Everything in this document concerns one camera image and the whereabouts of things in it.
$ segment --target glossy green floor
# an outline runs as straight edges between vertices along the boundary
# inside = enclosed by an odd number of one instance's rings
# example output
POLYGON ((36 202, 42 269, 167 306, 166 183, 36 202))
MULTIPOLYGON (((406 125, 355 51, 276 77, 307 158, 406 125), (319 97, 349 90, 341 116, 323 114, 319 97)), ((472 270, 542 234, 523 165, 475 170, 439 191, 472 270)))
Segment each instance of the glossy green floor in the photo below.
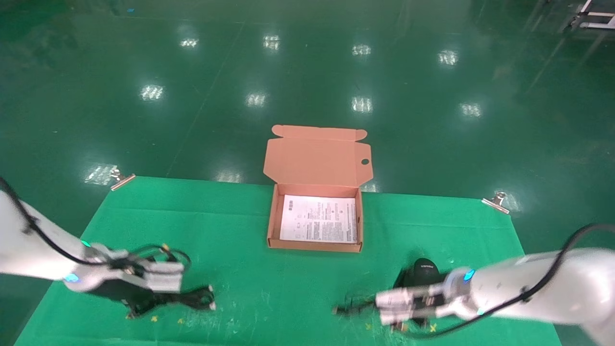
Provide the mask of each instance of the glossy green floor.
MULTIPOLYGON (((576 6, 0 0, 0 171, 78 235, 108 192, 85 183, 98 166, 269 184, 273 124, 363 128, 367 191, 503 190, 525 251, 553 250, 615 221, 614 38, 558 32, 576 6)), ((47 286, 0 276, 1 345, 47 286)))

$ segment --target binder clip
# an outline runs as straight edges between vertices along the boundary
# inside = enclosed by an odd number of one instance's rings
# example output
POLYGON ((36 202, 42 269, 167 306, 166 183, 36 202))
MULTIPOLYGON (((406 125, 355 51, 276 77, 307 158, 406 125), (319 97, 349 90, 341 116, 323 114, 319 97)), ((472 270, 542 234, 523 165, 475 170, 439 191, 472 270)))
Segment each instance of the binder clip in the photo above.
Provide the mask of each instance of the binder clip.
POLYGON ((134 174, 130 174, 128 177, 124 177, 122 172, 120 172, 117 168, 111 171, 111 176, 115 178, 115 180, 117 180, 117 183, 111 187, 111 191, 117 190, 118 188, 128 184, 131 180, 137 177, 134 174))
POLYGON ((493 209, 497 209, 505 214, 508 214, 510 213, 510 210, 502 207, 502 202, 504 201, 504 198, 506 198, 505 193, 497 192, 494 198, 491 198, 491 199, 483 198, 482 202, 488 205, 489 207, 492 207, 493 209))

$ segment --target green cloth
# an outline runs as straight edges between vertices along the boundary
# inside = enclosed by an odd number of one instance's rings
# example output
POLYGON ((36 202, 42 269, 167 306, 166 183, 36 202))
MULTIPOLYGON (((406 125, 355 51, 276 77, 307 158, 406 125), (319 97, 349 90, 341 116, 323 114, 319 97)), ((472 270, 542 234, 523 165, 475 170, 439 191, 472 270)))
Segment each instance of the green cloth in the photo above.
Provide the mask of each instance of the green cloth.
MULTIPOLYGON (((375 312, 345 318, 348 296, 391 288, 419 256, 441 271, 523 254, 510 217, 476 199, 364 194, 360 254, 269 249, 272 187, 137 177, 111 192, 82 239, 115 249, 166 243, 194 262, 185 289, 211 284, 218 310, 165 306, 127 320, 126 308, 54 283, 17 346, 559 345, 551 324, 487 318, 435 340, 380 325, 375 312)), ((433 320, 436 329, 458 323, 433 320)))

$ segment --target white paper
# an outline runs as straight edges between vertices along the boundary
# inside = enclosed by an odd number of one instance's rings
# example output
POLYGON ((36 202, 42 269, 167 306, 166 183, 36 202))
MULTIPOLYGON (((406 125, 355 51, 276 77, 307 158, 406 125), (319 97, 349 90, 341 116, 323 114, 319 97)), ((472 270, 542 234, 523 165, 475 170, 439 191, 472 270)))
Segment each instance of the white paper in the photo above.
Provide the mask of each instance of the white paper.
POLYGON ((284 195, 280 239, 357 243, 354 198, 284 195))

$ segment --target box flap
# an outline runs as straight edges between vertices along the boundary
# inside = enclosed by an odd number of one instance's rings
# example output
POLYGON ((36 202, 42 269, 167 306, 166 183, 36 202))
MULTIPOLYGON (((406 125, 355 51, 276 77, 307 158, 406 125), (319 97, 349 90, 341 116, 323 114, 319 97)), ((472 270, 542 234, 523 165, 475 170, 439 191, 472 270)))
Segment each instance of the box flap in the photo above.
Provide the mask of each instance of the box flap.
POLYGON ((275 125, 263 172, 277 183, 358 187, 373 178, 365 130, 275 125))

